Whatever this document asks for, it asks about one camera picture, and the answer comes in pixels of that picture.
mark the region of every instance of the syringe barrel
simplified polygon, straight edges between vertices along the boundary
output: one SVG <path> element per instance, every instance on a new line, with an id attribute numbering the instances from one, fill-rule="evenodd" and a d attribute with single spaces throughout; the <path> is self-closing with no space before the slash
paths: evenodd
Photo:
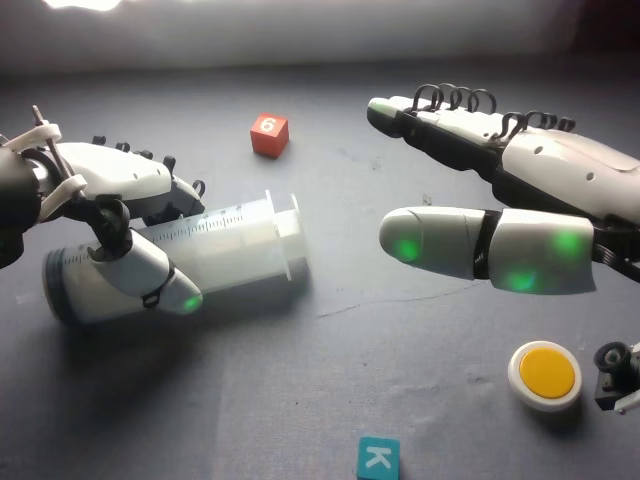
<path id="1" fill-rule="evenodd" d="M 306 260 L 300 216 L 293 208 L 276 213 L 267 198 L 138 230 L 162 248 L 203 295 L 277 275 L 290 277 L 292 263 Z M 63 323 L 96 323 L 144 309 L 107 283 L 87 247 L 52 251 L 43 283 L 54 315 Z"/>

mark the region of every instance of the cube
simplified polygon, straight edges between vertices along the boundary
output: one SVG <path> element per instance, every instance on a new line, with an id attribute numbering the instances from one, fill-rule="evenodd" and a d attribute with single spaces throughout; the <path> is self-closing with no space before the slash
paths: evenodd
<path id="1" fill-rule="evenodd" d="M 284 117 L 262 113 L 251 127 L 253 151 L 278 158 L 289 142 L 289 122 Z"/>
<path id="2" fill-rule="evenodd" d="M 400 442 L 391 438 L 360 438 L 356 476 L 358 480 L 398 480 Z"/>

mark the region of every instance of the number 6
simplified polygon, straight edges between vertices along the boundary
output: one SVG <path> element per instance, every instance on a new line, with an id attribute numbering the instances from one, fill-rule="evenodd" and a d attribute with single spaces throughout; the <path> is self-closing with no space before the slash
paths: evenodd
<path id="1" fill-rule="evenodd" d="M 260 130 L 262 130 L 263 132 L 270 132 L 275 128 L 275 126 L 276 126 L 275 118 L 265 118 L 260 124 Z"/>

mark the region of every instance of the gray wall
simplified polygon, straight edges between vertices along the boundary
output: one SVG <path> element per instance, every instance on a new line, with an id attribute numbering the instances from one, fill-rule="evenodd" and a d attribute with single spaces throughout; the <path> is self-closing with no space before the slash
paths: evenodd
<path id="1" fill-rule="evenodd" d="M 0 74 L 372 61 L 566 49 L 581 0 L 0 0 Z"/>

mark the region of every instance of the yellow button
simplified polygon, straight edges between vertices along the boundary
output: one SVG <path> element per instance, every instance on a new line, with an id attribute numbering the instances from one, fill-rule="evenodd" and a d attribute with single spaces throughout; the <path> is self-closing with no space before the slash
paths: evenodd
<path id="1" fill-rule="evenodd" d="M 536 395 L 556 399 L 573 388 L 576 374 L 569 360 L 552 348 L 535 348 L 520 362 L 520 378 Z"/>

